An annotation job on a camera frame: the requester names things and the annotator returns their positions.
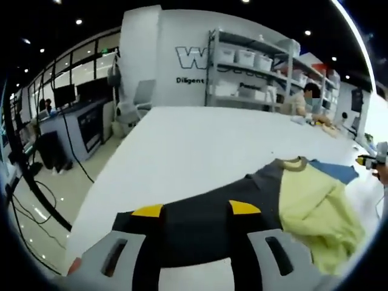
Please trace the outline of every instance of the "desk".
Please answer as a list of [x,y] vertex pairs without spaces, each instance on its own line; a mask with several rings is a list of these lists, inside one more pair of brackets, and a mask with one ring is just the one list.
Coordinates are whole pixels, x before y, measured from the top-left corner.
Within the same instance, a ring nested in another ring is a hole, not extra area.
[[43,135],[49,132],[57,132],[66,157],[71,161],[75,161],[62,115],[64,113],[75,155],[80,161],[85,161],[101,145],[102,107],[106,102],[106,100],[100,100],[68,107],[56,116],[40,121],[41,133]]
[[[109,233],[118,212],[205,193],[275,158],[298,155],[355,166],[360,177],[347,186],[346,195],[366,231],[372,233],[378,225],[375,204],[383,187],[355,163],[356,156],[365,153],[353,149],[355,145],[277,113],[155,107],[123,140],[89,190],[67,243],[64,270]],[[160,290],[234,290],[226,262],[162,269]],[[207,288],[201,287],[204,281]]]

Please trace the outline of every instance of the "blue cloth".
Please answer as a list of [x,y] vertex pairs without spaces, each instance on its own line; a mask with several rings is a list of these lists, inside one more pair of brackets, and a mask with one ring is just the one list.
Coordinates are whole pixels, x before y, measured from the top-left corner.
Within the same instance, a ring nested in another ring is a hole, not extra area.
[[336,164],[327,164],[324,162],[319,162],[316,159],[309,161],[309,163],[317,170],[328,174],[330,177],[340,180],[345,185],[348,185],[350,182],[352,182],[355,178],[358,177],[358,173],[353,168],[353,166],[348,167]]

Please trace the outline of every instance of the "clothing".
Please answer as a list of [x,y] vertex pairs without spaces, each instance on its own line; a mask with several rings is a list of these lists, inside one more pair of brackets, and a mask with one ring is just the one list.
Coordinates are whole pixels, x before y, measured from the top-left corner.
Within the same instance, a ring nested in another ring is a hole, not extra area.
[[317,170],[328,174],[330,177],[340,180],[345,185],[348,185],[354,179],[359,177],[353,166],[342,166],[336,164],[328,164],[325,162],[319,162],[317,159],[309,161],[309,164]]
[[[229,200],[261,211],[255,231],[283,229],[310,248],[314,264],[333,273],[364,235],[344,197],[345,185],[306,158],[274,160],[256,173],[208,193],[164,206],[163,267],[204,264],[230,255]],[[113,230],[129,231],[130,213],[119,213]]]
[[306,100],[304,99],[304,92],[300,91],[286,100],[280,107],[280,113],[285,115],[296,115],[296,110],[298,108],[305,109]]

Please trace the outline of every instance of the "ceiling light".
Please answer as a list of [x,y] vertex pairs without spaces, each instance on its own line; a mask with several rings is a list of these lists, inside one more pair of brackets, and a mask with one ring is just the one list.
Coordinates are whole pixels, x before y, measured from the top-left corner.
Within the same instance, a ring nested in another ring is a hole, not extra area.
[[31,42],[27,38],[22,38],[22,41],[25,42],[26,44],[31,44]]

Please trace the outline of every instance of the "hand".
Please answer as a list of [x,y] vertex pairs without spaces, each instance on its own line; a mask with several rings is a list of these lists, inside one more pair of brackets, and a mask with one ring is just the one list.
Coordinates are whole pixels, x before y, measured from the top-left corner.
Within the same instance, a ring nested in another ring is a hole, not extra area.
[[331,120],[324,115],[313,114],[313,119],[314,119],[314,121],[319,121],[328,127],[330,127],[332,125]]
[[373,176],[377,177],[383,185],[388,185],[388,167],[386,165],[377,165],[377,172],[372,173]]

